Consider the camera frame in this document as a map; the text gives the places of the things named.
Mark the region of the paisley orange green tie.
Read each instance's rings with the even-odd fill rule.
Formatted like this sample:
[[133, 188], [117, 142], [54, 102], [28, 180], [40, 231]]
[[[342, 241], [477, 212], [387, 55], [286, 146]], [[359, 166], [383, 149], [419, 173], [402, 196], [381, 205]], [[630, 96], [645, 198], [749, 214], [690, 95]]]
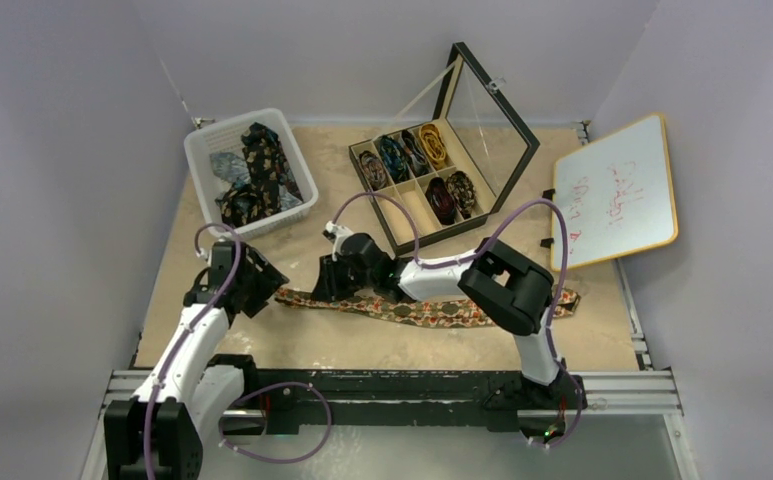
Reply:
[[314, 300], [309, 292], [280, 288], [274, 300], [297, 309], [329, 310], [429, 329], [492, 327], [494, 322], [469, 299], [389, 303], [377, 296], [352, 296], [335, 302]]

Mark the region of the white plastic basket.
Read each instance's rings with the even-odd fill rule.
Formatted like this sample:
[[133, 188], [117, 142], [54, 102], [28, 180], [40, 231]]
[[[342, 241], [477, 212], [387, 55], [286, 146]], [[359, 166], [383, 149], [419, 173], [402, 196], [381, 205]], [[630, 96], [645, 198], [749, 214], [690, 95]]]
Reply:
[[319, 199], [282, 112], [266, 108], [188, 134], [187, 161], [204, 220], [255, 238], [308, 215]]

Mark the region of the black tie organizer box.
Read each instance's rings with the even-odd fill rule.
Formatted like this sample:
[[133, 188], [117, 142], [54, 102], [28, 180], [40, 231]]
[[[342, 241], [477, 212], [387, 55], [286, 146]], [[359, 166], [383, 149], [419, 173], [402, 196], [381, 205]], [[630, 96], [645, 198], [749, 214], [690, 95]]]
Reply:
[[540, 141], [464, 42], [385, 126], [348, 152], [393, 252], [408, 255], [484, 225]]

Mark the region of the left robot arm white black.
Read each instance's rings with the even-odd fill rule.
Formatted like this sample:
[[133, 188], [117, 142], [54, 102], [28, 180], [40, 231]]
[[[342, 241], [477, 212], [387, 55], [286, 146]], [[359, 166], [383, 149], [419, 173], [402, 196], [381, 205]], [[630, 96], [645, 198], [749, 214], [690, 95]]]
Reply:
[[259, 399], [252, 359], [216, 349], [235, 317], [254, 317], [288, 281], [257, 249], [216, 242], [185, 293], [178, 326], [159, 362], [126, 400], [103, 415], [111, 479], [196, 479], [223, 410]]

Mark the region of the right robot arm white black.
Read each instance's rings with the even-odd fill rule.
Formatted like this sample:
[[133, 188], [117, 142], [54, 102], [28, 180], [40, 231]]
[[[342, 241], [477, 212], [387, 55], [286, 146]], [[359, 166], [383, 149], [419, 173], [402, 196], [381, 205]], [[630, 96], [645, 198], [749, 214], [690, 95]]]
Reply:
[[564, 287], [549, 270], [505, 242], [486, 238], [462, 254], [420, 259], [392, 256], [368, 234], [338, 237], [332, 252], [319, 260], [311, 295], [333, 302], [361, 290], [392, 303], [437, 297], [469, 300], [513, 336], [526, 399], [546, 407], [561, 396], [563, 361], [551, 326]]

